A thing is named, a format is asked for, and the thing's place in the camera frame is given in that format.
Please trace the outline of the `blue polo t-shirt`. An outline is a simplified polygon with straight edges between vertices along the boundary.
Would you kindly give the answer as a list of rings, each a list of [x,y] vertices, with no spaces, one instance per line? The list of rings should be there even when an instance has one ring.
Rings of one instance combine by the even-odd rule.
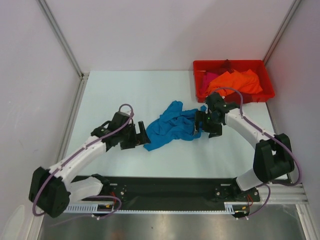
[[[173,140],[193,141],[200,138],[202,131],[195,130],[197,111],[197,108],[183,110],[181,101],[173,101],[163,114],[146,128],[150,143],[143,147],[150,152]]]

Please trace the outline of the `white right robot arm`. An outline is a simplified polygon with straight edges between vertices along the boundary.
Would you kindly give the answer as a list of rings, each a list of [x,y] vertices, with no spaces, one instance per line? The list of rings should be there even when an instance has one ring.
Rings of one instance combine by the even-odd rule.
[[[243,111],[242,103],[225,102],[214,92],[206,97],[207,110],[195,113],[195,131],[208,133],[209,138],[220,137],[223,126],[238,132],[254,149],[252,168],[232,180],[230,194],[242,201],[249,190],[267,184],[295,169],[290,138],[275,134],[254,123]]]

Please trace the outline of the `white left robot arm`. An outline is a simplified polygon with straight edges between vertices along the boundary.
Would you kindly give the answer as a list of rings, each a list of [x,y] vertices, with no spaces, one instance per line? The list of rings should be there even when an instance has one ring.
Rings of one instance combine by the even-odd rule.
[[[56,218],[71,202],[87,198],[117,201],[106,177],[97,173],[80,181],[75,181],[75,177],[93,160],[117,145],[126,150],[150,142],[143,121],[136,125],[131,115],[117,111],[112,120],[96,127],[74,153],[49,168],[38,167],[33,172],[28,195],[32,213],[41,216],[36,210],[40,208],[43,214]]]

